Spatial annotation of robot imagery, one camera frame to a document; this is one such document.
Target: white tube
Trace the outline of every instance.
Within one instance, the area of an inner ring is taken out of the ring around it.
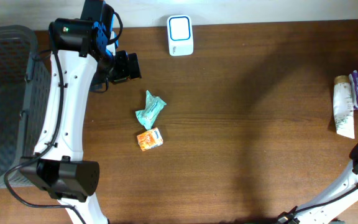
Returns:
[[[349,77],[342,75],[334,80],[334,119],[336,133],[354,139],[352,90]]]

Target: orange and white wrapper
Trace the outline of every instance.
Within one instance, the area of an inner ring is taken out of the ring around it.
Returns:
[[[146,151],[152,149],[157,146],[161,146],[163,143],[163,139],[161,137],[160,131],[158,128],[153,128],[148,130],[137,137],[137,143],[140,146],[142,151]]]

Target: wooden table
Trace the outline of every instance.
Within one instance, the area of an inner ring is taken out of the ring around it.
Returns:
[[[143,79],[89,94],[84,160],[112,223],[218,223],[276,217],[338,177],[358,142],[335,133],[333,80],[358,70],[358,21],[194,26],[193,55],[171,57],[164,27],[124,29]],[[38,32],[42,48],[47,33]],[[141,152],[135,111],[167,102],[164,145]],[[35,187],[17,191],[56,203]],[[358,202],[339,216],[358,223]],[[70,223],[0,189],[0,223]]]

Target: teal plastic wrapper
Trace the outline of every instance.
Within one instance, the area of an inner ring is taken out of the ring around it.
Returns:
[[[136,111],[136,117],[141,125],[147,130],[152,129],[155,119],[158,114],[167,105],[158,96],[153,96],[148,90],[146,91],[146,109]]]

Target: black plastic bin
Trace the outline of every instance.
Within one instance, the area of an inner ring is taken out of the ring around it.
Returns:
[[[45,117],[50,74],[37,53],[37,38],[23,26],[0,27],[0,188],[5,172],[30,156]],[[31,185],[20,173],[13,187]]]

